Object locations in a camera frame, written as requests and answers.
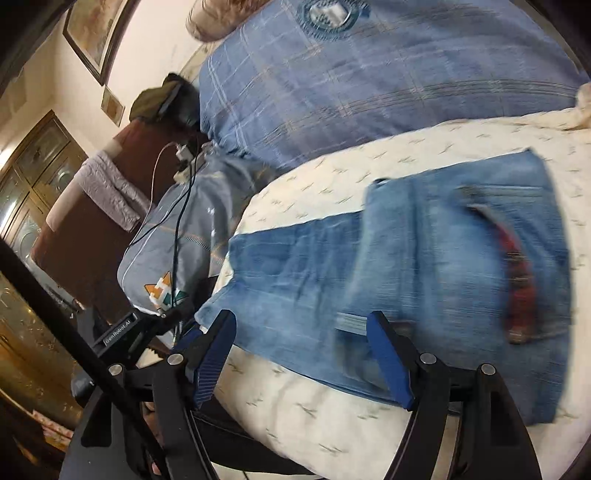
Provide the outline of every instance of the wall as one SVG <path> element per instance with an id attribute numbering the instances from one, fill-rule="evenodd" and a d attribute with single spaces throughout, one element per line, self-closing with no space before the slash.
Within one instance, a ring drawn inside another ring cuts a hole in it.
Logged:
<path id="1" fill-rule="evenodd" d="M 61 34 L 65 19 L 54 33 L 55 92 L 53 109 L 64 126 L 91 154 L 102 148 L 129 123 L 129 109 L 139 93 L 162 84 L 168 72 L 178 72 L 200 45 L 185 29 L 194 0 L 139 0 L 119 45 L 109 90 L 125 106 L 117 127 L 100 109 L 101 87 Z"/>
<path id="2" fill-rule="evenodd" d="M 18 144 L 51 109 L 54 100 L 54 56 L 56 35 L 53 32 L 23 67 L 27 101 L 0 128 L 0 168 L 8 161 Z M 2 96 L 9 104 L 11 87 Z"/>

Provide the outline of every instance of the bed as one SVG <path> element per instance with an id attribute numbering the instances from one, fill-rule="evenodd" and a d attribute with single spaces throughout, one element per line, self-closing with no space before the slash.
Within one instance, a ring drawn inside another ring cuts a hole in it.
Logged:
<path id="1" fill-rule="evenodd" d="M 362 208 L 365 187 L 462 161 L 532 148 L 560 183 L 573 266 L 573 345 L 569 376 L 554 423 L 529 432 L 545 480 L 568 470 L 591 433 L 586 349 L 591 340 L 591 85 L 578 107 L 519 118 L 451 121 L 322 156 L 272 182 L 255 196 L 236 233 L 303 223 Z M 232 276 L 224 263 L 215 291 Z M 409 414 L 297 375 L 233 347 L 216 396 L 254 438 L 331 480 L 383 478 Z M 457 418 L 449 417 L 434 479 L 443 479 L 453 451 Z"/>

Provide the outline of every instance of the pillow logo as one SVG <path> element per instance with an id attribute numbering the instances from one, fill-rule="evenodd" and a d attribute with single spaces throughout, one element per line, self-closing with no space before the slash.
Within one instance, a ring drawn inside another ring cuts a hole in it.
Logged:
<path id="1" fill-rule="evenodd" d="M 369 16 L 369 5 L 359 0 L 306 0 L 298 8 L 298 23 L 319 40 L 337 40 L 359 17 Z"/>
<path id="2" fill-rule="evenodd" d="M 170 285 L 170 272 L 166 272 L 166 275 L 160 277 L 158 283 L 144 285 L 146 292 L 148 292 L 148 295 L 150 296 L 150 301 L 156 308 L 165 311 L 170 310 L 173 303 L 172 288 Z M 175 288 L 175 290 L 175 303 L 180 303 L 183 299 L 188 297 L 185 291 L 179 290 L 178 288 Z"/>

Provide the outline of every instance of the metal screw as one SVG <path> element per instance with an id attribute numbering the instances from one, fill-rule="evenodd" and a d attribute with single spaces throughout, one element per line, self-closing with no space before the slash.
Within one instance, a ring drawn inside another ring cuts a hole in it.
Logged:
<path id="1" fill-rule="evenodd" d="M 173 353 L 168 357 L 166 360 L 169 365 L 178 365 L 182 363 L 184 360 L 183 356 L 180 353 Z"/>
<path id="2" fill-rule="evenodd" d="M 421 354 L 421 362 L 425 365 L 432 365 L 437 361 L 437 357 L 432 353 L 422 353 Z"/>
<path id="3" fill-rule="evenodd" d="M 482 373 L 485 375 L 494 375 L 496 373 L 496 368 L 491 364 L 482 364 L 480 370 L 482 370 Z"/>
<path id="4" fill-rule="evenodd" d="M 116 377 L 123 371 L 123 366 L 119 364 L 114 364 L 109 367 L 109 373 Z"/>

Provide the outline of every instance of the picture frame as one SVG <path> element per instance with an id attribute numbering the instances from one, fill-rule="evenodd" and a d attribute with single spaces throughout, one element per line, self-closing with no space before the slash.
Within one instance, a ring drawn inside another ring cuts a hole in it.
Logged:
<path id="1" fill-rule="evenodd" d="M 139 0 L 77 0 L 63 35 L 93 77 L 104 85 Z"/>
<path id="2" fill-rule="evenodd" d="M 108 116 L 115 125 L 118 127 L 121 125 L 125 106 L 117 100 L 117 97 L 113 95 L 113 92 L 107 87 L 105 87 L 105 91 L 103 92 L 103 101 L 100 103 L 100 109 L 104 111 L 106 116 Z"/>

